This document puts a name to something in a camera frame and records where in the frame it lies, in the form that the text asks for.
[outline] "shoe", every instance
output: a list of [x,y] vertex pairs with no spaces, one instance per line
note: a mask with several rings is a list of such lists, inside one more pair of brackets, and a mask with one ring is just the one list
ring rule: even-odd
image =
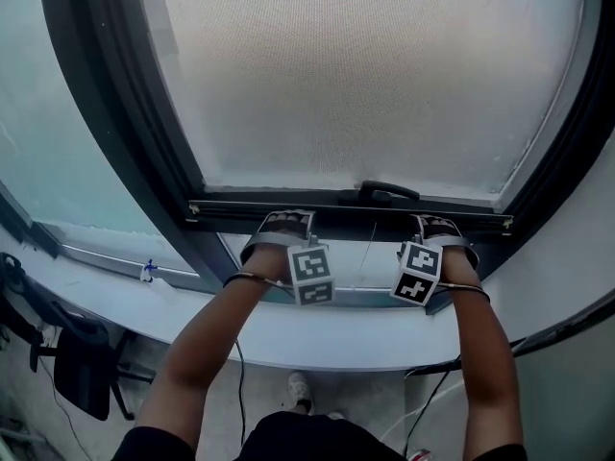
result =
[[301,400],[308,400],[311,403],[311,408],[307,414],[314,414],[316,409],[314,407],[314,399],[312,398],[311,391],[309,390],[308,380],[302,373],[298,371],[290,373],[290,376],[288,376],[288,393],[290,393],[290,397],[295,404]]
[[332,411],[327,415],[331,420],[346,420],[346,416],[341,411]]

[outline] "black chair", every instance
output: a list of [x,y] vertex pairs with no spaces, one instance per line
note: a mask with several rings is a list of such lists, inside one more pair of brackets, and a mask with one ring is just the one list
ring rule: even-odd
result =
[[[98,420],[109,416],[110,389],[124,418],[135,415],[126,410],[119,390],[120,377],[152,383],[153,377],[138,376],[126,371],[129,364],[120,363],[126,345],[136,338],[124,331],[115,349],[101,322],[64,310],[58,297],[30,279],[20,261],[0,253],[0,323],[30,344],[30,368],[37,371],[38,358],[55,356],[54,383],[56,390],[78,408]],[[58,345],[43,347],[43,336],[26,321],[6,299],[5,290],[23,296],[26,302],[47,324],[61,328]]]

